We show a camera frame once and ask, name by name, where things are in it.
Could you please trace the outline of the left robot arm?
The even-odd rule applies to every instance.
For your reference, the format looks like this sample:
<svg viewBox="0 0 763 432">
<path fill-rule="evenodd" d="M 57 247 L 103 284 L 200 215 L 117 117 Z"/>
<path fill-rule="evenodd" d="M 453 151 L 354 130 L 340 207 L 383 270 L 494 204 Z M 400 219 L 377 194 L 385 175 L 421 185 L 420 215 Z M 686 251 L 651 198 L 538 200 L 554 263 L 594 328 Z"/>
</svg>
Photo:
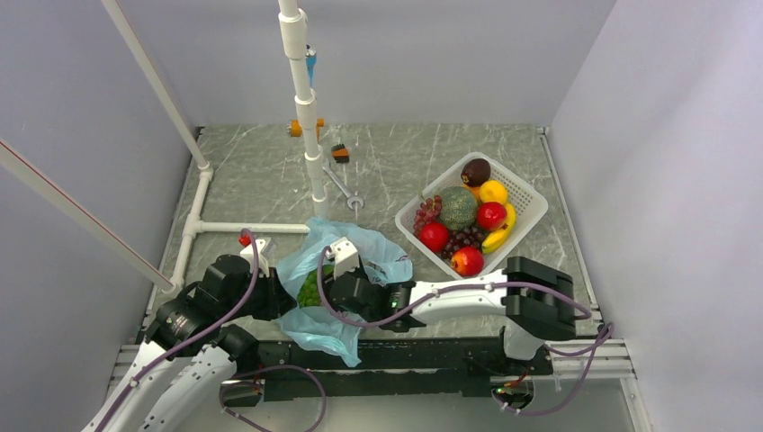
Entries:
<svg viewBox="0 0 763 432">
<path fill-rule="evenodd" d="M 275 320 L 296 305 L 274 268 L 252 255 L 219 256 L 158 309 L 127 373 L 85 430 L 174 430 L 208 393 L 259 366 L 258 340 L 233 321 Z"/>
</svg>

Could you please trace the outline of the red yellow fake apple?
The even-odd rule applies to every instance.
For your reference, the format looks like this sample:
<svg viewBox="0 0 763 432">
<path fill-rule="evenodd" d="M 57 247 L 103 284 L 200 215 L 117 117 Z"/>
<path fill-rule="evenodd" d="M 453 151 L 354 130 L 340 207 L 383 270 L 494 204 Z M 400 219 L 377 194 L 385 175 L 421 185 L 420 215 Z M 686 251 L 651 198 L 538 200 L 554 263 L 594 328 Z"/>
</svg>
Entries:
<svg viewBox="0 0 763 432">
<path fill-rule="evenodd" d="M 450 267 L 460 276 L 475 276 L 484 267 L 484 257 L 475 247 L 461 247 L 450 258 Z"/>
</svg>

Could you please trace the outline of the light blue plastic bag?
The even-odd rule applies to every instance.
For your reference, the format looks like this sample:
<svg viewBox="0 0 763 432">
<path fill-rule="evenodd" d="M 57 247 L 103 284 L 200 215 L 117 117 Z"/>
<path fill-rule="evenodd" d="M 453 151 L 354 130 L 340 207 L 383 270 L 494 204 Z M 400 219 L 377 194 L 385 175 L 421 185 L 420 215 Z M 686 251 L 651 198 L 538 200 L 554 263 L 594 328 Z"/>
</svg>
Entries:
<svg viewBox="0 0 763 432">
<path fill-rule="evenodd" d="M 302 242 L 301 249 L 276 266 L 283 288 L 293 298 L 300 294 L 309 274 L 317 270 L 322 248 L 341 238 L 355 245 L 364 262 L 364 271 L 372 282 L 389 284 L 412 278 L 413 265 L 405 250 L 377 230 L 315 217 L 307 221 L 307 226 L 310 233 Z M 358 356 L 361 329 L 333 317 L 320 304 L 299 306 L 284 314 L 276 323 L 303 349 L 338 356 L 350 367 L 361 363 Z"/>
</svg>

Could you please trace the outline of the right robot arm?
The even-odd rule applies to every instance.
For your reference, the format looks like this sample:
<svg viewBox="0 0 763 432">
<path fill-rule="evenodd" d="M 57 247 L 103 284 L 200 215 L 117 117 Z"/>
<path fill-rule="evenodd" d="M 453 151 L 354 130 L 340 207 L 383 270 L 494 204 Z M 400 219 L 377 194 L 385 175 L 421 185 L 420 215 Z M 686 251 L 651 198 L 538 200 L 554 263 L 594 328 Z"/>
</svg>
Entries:
<svg viewBox="0 0 763 432">
<path fill-rule="evenodd" d="M 318 283 L 322 303 L 346 324 L 407 333 L 445 320 L 496 316 L 507 319 L 496 349 L 501 370 L 516 374 L 547 341 L 568 341 L 589 312 L 574 300 L 570 275 L 522 256 L 489 274 L 450 282 L 407 281 L 381 285 L 360 271 Z"/>
</svg>

